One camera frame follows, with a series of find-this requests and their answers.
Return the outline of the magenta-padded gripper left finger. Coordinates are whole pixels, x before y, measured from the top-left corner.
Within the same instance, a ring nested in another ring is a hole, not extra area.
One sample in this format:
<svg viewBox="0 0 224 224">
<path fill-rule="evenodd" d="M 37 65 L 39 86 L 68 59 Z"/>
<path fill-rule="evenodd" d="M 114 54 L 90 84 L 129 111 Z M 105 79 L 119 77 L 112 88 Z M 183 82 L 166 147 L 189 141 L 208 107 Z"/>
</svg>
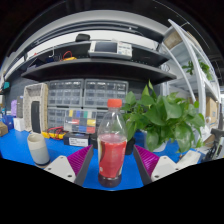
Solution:
<svg viewBox="0 0 224 224">
<path fill-rule="evenodd" d="M 60 155 L 45 168 L 45 171 L 82 186 L 93 153 L 93 146 L 89 145 L 79 149 L 68 157 Z"/>
</svg>

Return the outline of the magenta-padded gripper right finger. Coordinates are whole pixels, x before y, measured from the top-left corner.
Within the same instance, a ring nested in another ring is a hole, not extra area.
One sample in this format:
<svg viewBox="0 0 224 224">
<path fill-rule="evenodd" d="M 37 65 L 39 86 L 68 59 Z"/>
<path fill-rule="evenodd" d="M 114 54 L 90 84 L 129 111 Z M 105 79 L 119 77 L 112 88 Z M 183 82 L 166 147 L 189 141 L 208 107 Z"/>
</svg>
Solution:
<svg viewBox="0 0 224 224">
<path fill-rule="evenodd" d="M 144 185 L 180 170 L 168 156 L 159 157 L 138 145 L 134 146 L 133 155 Z"/>
</svg>

